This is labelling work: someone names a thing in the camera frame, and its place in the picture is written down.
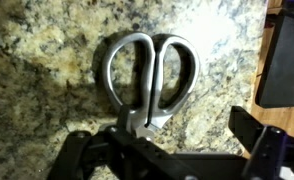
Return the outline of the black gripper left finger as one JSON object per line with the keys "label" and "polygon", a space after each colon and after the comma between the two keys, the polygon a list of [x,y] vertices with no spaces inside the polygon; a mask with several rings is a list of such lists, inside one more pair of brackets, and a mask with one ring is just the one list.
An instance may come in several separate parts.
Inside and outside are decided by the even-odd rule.
{"label": "black gripper left finger", "polygon": [[106,165],[120,180],[201,180],[183,161],[145,138],[135,138],[125,127],[130,109],[121,107],[117,124],[92,135],[74,131],[65,139],[47,180],[89,180]]}

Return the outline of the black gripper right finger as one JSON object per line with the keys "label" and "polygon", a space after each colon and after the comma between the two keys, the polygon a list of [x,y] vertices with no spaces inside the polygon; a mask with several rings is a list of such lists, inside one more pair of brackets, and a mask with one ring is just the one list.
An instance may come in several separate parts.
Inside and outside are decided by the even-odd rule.
{"label": "black gripper right finger", "polygon": [[242,177],[245,180],[283,180],[282,167],[294,174],[294,137],[285,130],[263,125],[240,106],[232,106],[228,127],[250,153]]}

